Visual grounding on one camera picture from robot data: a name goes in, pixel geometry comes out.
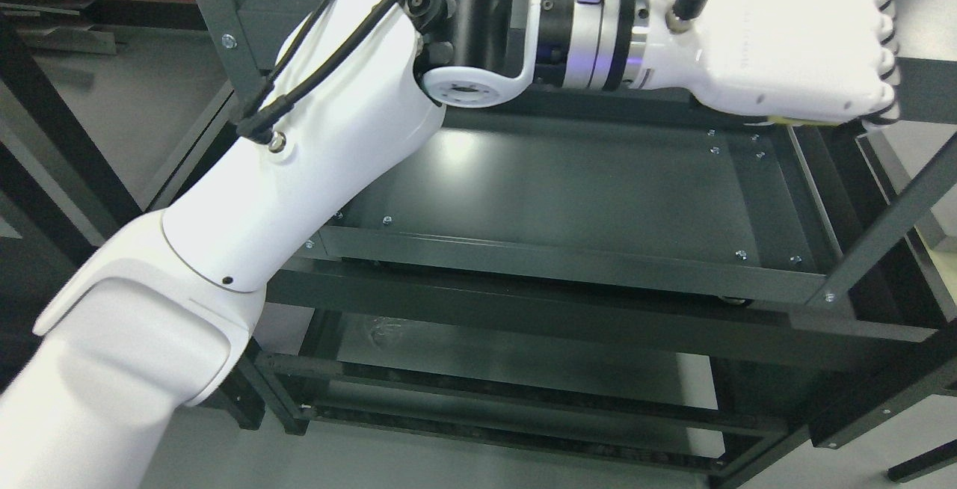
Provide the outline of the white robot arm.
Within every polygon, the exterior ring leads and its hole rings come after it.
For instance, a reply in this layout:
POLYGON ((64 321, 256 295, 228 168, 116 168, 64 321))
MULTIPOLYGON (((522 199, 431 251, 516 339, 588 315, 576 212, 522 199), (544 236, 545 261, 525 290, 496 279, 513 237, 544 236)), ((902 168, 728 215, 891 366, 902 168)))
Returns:
POLYGON ((171 205, 129 222, 38 316, 2 393, 4 488, 137 488, 178 408, 224 383, 268 281, 349 200, 418 150, 446 105, 488 107, 532 81, 541 0, 516 77, 413 74, 403 0, 322 0, 285 40, 239 140, 171 205))

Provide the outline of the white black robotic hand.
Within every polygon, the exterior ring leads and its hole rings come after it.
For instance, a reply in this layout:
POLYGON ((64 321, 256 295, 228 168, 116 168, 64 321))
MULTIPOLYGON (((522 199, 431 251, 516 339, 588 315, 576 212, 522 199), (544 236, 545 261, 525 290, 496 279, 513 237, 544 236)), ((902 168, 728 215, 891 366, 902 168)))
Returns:
POLYGON ((740 117, 899 120, 894 0, 707 0, 680 33, 668 25, 675 1, 648 0, 631 88, 684 88, 740 117))

